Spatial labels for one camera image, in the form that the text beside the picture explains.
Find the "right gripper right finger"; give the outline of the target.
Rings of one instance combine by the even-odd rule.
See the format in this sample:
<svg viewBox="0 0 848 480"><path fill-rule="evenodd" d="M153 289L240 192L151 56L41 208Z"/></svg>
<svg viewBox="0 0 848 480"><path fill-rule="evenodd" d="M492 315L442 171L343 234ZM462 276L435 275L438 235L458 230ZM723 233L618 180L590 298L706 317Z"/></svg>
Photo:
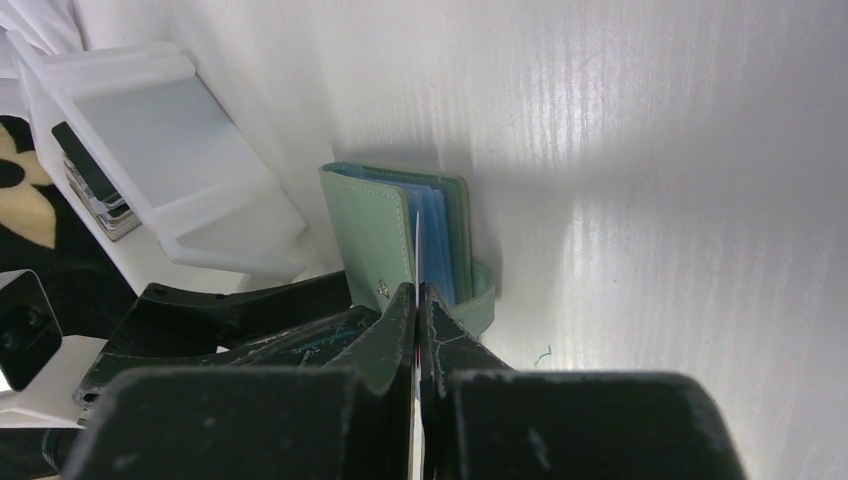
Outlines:
<svg viewBox="0 0 848 480"><path fill-rule="evenodd" d="M419 289L427 479L741 479L720 411L673 372L521 371Z"/></svg>

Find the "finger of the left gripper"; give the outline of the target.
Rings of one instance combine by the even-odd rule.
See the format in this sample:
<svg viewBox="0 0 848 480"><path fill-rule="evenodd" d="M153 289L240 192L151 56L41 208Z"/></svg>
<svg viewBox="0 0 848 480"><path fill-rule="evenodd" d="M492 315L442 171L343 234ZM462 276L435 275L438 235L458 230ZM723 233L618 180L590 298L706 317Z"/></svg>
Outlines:
<svg viewBox="0 0 848 480"><path fill-rule="evenodd" d="M342 271L242 293L149 284L112 333L105 353L181 358L214 354L340 313L352 305Z"/></svg>
<svg viewBox="0 0 848 480"><path fill-rule="evenodd" d="M182 357L139 357L101 352L74 391L73 401L92 406L120 373L137 368L288 366L320 367L350 346L379 318L356 306L247 342L223 353Z"/></svg>

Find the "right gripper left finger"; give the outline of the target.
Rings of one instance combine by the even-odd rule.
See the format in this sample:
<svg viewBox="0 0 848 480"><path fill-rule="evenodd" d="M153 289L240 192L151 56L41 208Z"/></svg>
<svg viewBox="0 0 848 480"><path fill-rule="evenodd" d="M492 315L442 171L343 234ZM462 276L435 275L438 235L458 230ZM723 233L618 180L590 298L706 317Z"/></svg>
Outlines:
<svg viewBox="0 0 848 480"><path fill-rule="evenodd" d="M416 292L322 366L136 368L95 404L66 479L406 479Z"/></svg>

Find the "silver VIP credit card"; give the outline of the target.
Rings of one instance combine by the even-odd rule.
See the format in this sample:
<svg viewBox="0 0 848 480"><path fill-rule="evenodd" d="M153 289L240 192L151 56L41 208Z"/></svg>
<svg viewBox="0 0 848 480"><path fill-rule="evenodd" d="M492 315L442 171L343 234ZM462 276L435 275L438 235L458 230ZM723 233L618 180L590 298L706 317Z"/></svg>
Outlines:
<svg viewBox="0 0 848 480"><path fill-rule="evenodd" d="M417 212L415 215L415 239L414 239L414 282L413 286L415 287L415 301L414 305L418 306L420 303L420 293L419 293L419 285L420 285L420 274L421 274L421 266L420 266L420 242L423 238L420 233L421 228L421 212ZM420 380L421 380L421 366L420 366L420 346L417 345L415 347L415 355L414 355L414 371L413 371L413 403L412 403L412 432L411 432L411 455L410 455L410 478L412 480L421 480L423 478L423 456L424 456L424 432L423 432L423 421L422 421L422 413L421 413L421 399L420 399Z"/></svg>

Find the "green leather card holder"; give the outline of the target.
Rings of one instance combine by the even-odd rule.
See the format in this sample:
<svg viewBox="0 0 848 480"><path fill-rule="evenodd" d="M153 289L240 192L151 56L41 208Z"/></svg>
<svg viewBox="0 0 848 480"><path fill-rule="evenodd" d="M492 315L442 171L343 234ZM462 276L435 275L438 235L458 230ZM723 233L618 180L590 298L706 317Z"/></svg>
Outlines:
<svg viewBox="0 0 848 480"><path fill-rule="evenodd" d="M414 282L415 215L421 212L420 282L437 286L474 336L495 318L495 283L472 259L468 185L456 174L337 162L319 170L352 302L383 311Z"/></svg>

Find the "clear plastic card box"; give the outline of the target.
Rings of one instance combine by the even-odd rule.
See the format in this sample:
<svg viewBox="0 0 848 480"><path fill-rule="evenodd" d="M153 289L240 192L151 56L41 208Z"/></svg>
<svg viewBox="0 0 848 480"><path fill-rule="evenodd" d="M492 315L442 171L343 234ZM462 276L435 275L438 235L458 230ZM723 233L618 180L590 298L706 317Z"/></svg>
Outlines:
<svg viewBox="0 0 848 480"><path fill-rule="evenodd" d="M305 220L278 176L173 44L45 55L7 34L37 155L135 288L188 289L239 274L289 282ZM141 228L111 241L70 185L66 124Z"/></svg>

